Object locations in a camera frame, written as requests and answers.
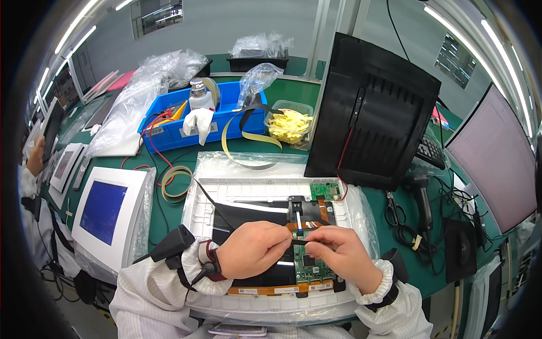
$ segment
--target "hand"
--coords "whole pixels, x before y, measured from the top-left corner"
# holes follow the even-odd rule
[[[265,272],[284,255],[292,232],[269,221],[246,222],[216,250],[222,275],[245,279]]]
[[[321,226],[306,237],[305,253],[322,259],[338,276],[351,281],[365,295],[376,291],[382,272],[376,268],[358,234],[351,228]]]
[[[31,150],[27,160],[27,168],[35,177],[40,174],[43,168],[41,158],[43,157],[43,145],[45,145],[45,137],[38,139],[38,136],[34,139],[34,148]]]

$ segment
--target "green circuit board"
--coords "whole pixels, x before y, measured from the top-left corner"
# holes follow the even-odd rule
[[[325,201],[333,201],[341,198],[339,184],[335,183],[320,183],[311,184],[312,200],[318,200],[318,196],[323,195]]]
[[[294,239],[303,240],[310,231],[303,231],[303,236],[298,236],[297,231],[292,232]],[[298,284],[323,282],[335,279],[335,273],[322,259],[309,257],[305,254],[304,246],[294,246],[295,278]]]

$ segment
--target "white cloth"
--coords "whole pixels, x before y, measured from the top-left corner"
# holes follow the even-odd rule
[[[205,145],[207,136],[211,132],[211,121],[212,116],[215,114],[213,111],[208,110],[207,108],[197,108],[193,111],[190,111],[183,121],[183,132],[187,136],[190,135],[190,132],[197,124],[198,133],[199,133],[199,144],[201,146]]]
[[[198,242],[182,256],[183,269],[190,282],[201,270],[197,258]],[[391,288],[393,266],[389,261],[373,260],[382,271],[383,280],[377,291],[362,296],[357,287],[349,284],[358,303],[373,304]],[[223,295],[232,280],[212,282],[203,278],[195,287],[199,293]],[[376,313],[360,306],[356,314],[370,328],[368,338],[429,338],[433,325],[425,320],[420,291],[408,284],[397,284],[399,295],[393,304],[380,308]],[[188,301],[197,298],[196,292],[188,294]],[[184,306],[186,288],[182,286],[177,271],[169,270],[164,260],[157,263],[147,258],[120,270],[117,290],[109,305],[118,327],[118,337],[149,339],[203,339],[213,338],[208,333],[212,324],[204,324],[192,332],[186,322],[189,308]],[[267,339],[353,339],[342,327],[336,325],[311,327],[268,327]]]
[[[37,194],[38,186],[36,177],[30,173],[27,168],[19,167],[19,196],[34,197]],[[25,237],[27,239],[28,250],[34,264],[41,269],[47,262],[51,261],[53,252],[51,250],[51,235],[54,233],[51,211],[47,206],[45,199],[41,200],[40,221],[36,222],[34,215],[21,204],[21,221]],[[73,246],[72,233],[66,225],[62,223],[59,216],[55,213],[56,222],[60,230]],[[59,256],[59,264],[64,270],[66,277],[75,277],[79,274],[81,267],[75,262],[74,254],[68,251],[60,242],[55,233],[56,249]]]

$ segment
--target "worker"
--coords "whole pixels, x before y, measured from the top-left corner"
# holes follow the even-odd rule
[[[36,136],[33,142],[30,142],[31,149],[26,164],[18,167],[19,178],[19,196],[21,197],[21,220],[24,230],[24,235],[27,240],[28,250],[36,267],[42,268],[55,265],[55,269],[60,267],[63,270],[63,275],[74,278],[81,271],[81,267],[75,262],[74,254],[67,250],[63,245],[63,241],[67,241],[69,246],[73,246],[73,238],[71,232],[66,225],[62,223],[57,213],[54,213],[54,218],[62,232],[63,238],[54,231],[53,219],[51,210],[47,205],[47,201],[38,195],[39,185],[37,177],[43,169],[42,156],[43,146],[45,145],[45,137]],[[51,237],[55,235],[56,251],[51,247]]]
[[[190,330],[185,324],[189,308],[185,298],[194,301],[199,293],[221,296],[231,287],[233,279],[244,279],[263,273],[275,264],[290,246],[292,232],[268,222],[247,222],[234,231],[218,247],[216,258],[225,280],[204,277],[190,291],[181,284],[177,270],[170,270],[164,260],[151,258],[119,272],[117,290],[109,305],[118,327],[119,338],[170,339],[213,338],[208,333],[215,324],[203,324]],[[201,271],[198,258],[200,241],[182,254],[183,270],[188,282]],[[357,303],[356,315],[369,327],[369,338],[429,338],[433,325],[422,311],[420,291],[400,281],[396,283],[395,301],[373,312],[364,305],[383,301],[392,287],[393,265],[386,260],[371,260],[356,232],[338,226],[322,226],[305,237],[305,252],[322,259],[338,276],[348,281],[348,289]],[[353,338],[337,325],[311,327],[268,327],[269,339]]]

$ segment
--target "left hand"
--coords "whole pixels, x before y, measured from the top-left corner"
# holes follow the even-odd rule
[[[290,247],[292,232],[269,221],[246,222],[216,250],[222,275],[245,279],[265,272]]]
[[[42,157],[43,157],[43,146],[45,145],[45,137],[38,139],[38,136],[34,139],[34,148],[30,152],[27,160],[27,168],[32,173],[33,176],[40,174],[43,169]]]

